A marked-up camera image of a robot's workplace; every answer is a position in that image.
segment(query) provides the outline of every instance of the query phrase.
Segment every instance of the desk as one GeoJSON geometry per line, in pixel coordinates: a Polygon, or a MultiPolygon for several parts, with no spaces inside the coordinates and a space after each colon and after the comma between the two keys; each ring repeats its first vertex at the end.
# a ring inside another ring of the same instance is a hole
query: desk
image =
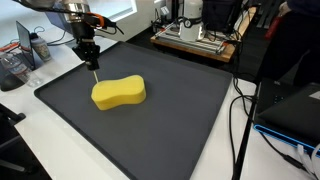
{"type": "MultiPolygon", "coordinates": [[[[246,32],[247,28],[249,27],[249,24],[250,24],[252,18],[254,17],[255,13],[256,13],[256,8],[250,8],[248,11],[249,15],[247,15],[243,18],[243,21],[241,22],[241,24],[239,26],[239,33],[241,34],[241,36],[243,36],[245,34],[245,32],[246,32]]],[[[180,50],[183,52],[196,54],[199,56],[203,56],[206,58],[210,58],[210,59],[214,59],[214,60],[218,60],[218,61],[222,61],[222,62],[226,62],[226,63],[230,62],[231,58],[233,57],[233,55],[236,51],[236,48],[231,44],[227,45],[221,54],[215,54],[213,52],[210,53],[210,52],[206,52],[206,51],[203,51],[200,49],[186,47],[183,44],[162,41],[162,40],[156,38],[156,36],[153,36],[150,39],[150,41],[156,45],[177,49],[177,50],[180,50]]]]}
{"type": "MultiPolygon", "coordinates": [[[[59,38],[51,36],[42,37],[48,37],[47,41],[59,38]]],[[[97,38],[96,43],[104,50],[116,42],[97,38]]],[[[35,71],[45,83],[82,63],[66,45],[50,47],[50,51],[53,60],[35,71]]],[[[254,84],[242,80],[239,86],[244,94],[249,95],[252,95],[256,88],[254,84]]],[[[16,113],[25,113],[27,118],[15,128],[52,179],[128,179],[75,129],[38,100],[33,91],[32,88],[22,86],[14,91],[1,93],[1,103],[16,113]]],[[[231,85],[191,179],[231,179],[228,111],[232,99],[236,96],[238,94],[231,85]]],[[[235,149],[238,152],[247,120],[240,101],[234,104],[232,115],[235,149]]]]}

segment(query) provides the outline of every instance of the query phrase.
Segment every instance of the sticker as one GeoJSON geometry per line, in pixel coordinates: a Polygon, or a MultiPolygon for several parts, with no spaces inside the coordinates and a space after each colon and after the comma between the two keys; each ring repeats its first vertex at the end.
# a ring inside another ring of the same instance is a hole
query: sticker
{"type": "Polygon", "coordinates": [[[314,94],[311,94],[310,97],[320,100],[320,91],[318,91],[314,94]]]}

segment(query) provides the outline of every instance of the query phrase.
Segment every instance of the yellow sponge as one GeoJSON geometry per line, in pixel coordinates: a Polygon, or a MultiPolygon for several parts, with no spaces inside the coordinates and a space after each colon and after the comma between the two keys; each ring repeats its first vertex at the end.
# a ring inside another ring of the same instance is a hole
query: yellow sponge
{"type": "Polygon", "coordinates": [[[146,98],[143,78],[133,75],[119,80],[101,81],[93,87],[91,98],[100,110],[123,104],[139,104],[146,98]]]}

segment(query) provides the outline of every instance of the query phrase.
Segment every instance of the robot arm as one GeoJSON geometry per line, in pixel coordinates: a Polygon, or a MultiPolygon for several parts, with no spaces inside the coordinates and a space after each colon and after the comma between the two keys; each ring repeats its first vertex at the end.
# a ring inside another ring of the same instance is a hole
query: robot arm
{"type": "Polygon", "coordinates": [[[35,11],[64,13],[67,22],[71,23],[73,37],[77,41],[77,46],[72,49],[81,60],[85,61],[90,71],[99,69],[100,46],[93,40],[94,29],[111,27],[120,30],[115,22],[91,13],[87,0],[47,0],[45,4],[39,4],[36,0],[13,1],[35,11]],[[61,1],[64,9],[53,8],[55,1],[61,1]]]}

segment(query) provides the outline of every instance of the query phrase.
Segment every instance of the black mat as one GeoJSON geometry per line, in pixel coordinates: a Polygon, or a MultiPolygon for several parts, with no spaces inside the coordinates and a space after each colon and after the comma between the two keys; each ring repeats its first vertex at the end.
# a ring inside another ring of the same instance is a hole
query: black mat
{"type": "Polygon", "coordinates": [[[127,43],[109,48],[99,63],[100,80],[141,75],[146,100],[98,110],[91,100],[95,80],[84,65],[37,89],[35,95],[129,178],[189,179],[231,74],[127,43]]]}

